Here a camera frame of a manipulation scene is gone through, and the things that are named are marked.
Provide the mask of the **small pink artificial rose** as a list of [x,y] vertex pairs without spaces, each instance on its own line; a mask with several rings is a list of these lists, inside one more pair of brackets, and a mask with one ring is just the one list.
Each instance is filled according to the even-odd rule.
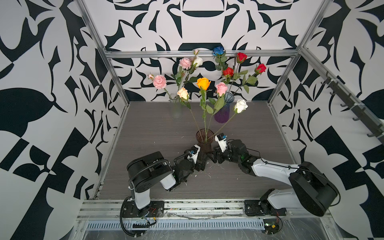
[[208,104],[205,105],[205,113],[211,115],[209,119],[208,127],[205,127],[207,135],[208,135],[208,130],[211,125],[213,116],[217,114],[219,110],[221,110],[226,104],[225,95],[226,95],[228,86],[225,83],[219,83],[218,85],[216,85],[216,89],[217,89],[218,99],[214,103],[214,108],[210,107]]

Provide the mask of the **cream artificial rose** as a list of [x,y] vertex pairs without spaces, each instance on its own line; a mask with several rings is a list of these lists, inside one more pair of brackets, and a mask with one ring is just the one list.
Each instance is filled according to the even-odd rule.
[[211,140],[216,136],[235,116],[241,114],[248,108],[248,104],[245,100],[237,100],[234,106],[234,114],[229,118],[229,120],[219,129],[217,130],[208,140]]

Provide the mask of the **peach artificial rose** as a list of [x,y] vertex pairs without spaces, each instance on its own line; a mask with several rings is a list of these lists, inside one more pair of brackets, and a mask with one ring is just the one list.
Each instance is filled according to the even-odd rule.
[[195,118],[195,115],[194,115],[194,113],[192,111],[191,103],[189,102],[190,94],[189,94],[188,90],[185,89],[184,87],[182,87],[180,90],[178,90],[177,95],[180,98],[181,104],[183,106],[187,107],[188,110],[190,111],[190,113],[191,113],[191,115],[193,117],[193,120],[194,120],[194,122],[196,124],[197,130],[199,131],[200,130],[199,125],[198,125],[198,123],[196,121],[196,118]]

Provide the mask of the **blue artificial rose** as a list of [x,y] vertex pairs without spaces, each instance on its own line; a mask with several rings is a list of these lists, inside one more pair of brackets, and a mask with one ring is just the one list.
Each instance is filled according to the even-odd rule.
[[215,47],[213,49],[213,54],[215,56],[216,69],[221,71],[222,75],[224,75],[224,71],[228,68],[228,58],[225,49],[222,46]]

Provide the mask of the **purple blue glass vase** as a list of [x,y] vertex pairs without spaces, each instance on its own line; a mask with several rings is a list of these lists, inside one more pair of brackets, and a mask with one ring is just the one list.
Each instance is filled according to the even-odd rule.
[[234,95],[232,93],[226,93],[225,105],[215,114],[215,121],[221,124],[226,123],[230,118],[230,105],[234,101]]

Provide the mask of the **smoky pink glass vase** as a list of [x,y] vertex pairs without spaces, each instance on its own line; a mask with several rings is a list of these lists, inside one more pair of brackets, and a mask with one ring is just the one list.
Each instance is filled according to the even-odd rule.
[[214,133],[211,130],[200,129],[196,133],[196,140],[200,146],[200,152],[205,154],[212,151],[212,143],[214,141]]

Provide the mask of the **clear ribbed glass vase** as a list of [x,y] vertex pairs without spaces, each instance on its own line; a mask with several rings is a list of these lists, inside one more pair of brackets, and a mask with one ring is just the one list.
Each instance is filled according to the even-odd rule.
[[169,95],[169,100],[171,103],[171,117],[173,119],[180,119],[183,115],[180,97],[173,93]]

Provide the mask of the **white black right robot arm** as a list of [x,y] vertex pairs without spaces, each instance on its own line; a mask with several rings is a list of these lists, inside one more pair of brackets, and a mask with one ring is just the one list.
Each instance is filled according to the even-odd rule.
[[336,186],[313,164],[281,164],[251,155],[250,149],[241,140],[227,140],[226,136],[215,136],[218,147],[214,151],[214,163],[225,161],[236,163],[243,173],[269,178],[289,186],[285,190],[268,190],[260,199],[261,212],[266,207],[304,209],[312,215],[322,217],[333,207],[334,200],[341,199]]

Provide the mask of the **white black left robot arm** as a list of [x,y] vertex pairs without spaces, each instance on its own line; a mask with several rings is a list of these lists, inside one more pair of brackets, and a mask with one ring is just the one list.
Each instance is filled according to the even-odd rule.
[[200,147],[195,145],[175,158],[173,164],[161,152],[154,152],[127,165],[131,195],[124,199],[119,215],[121,228],[126,235],[141,237],[157,223],[156,217],[163,213],[165,202],[152,202],[150,189],[161,184],[170,192],[185,183],[188,176],[200,167],[199,153]]

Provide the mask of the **small red artificial rose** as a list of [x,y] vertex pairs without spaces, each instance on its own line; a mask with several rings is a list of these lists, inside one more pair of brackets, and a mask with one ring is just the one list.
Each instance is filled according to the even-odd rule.
[[267,67],[264,64],[258,64],[252,74],[248,74],[248,71],[237,73],[237,77],[240,77],[241,79],[241,84],[238,89],[235,90],[234,94],[239,90],[245,90],[246,93],[249,93],[249,87],[255,86],[258,82],[258,76],[263,74],[266,70]]

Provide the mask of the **orange artificial rose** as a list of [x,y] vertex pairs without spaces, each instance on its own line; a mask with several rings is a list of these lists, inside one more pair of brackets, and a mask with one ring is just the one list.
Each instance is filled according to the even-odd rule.
[[200,106],[203,110],[204,129],[206,129],[205,127],[208,127],[207,126],[208,114],[205,113],[205,105],[207,104],[207,90],[210,84],[211,84],[211,81],[208,80],[207,78],[199,78],[197,80],[197,86],[199,87],[200,94],[201,94]]

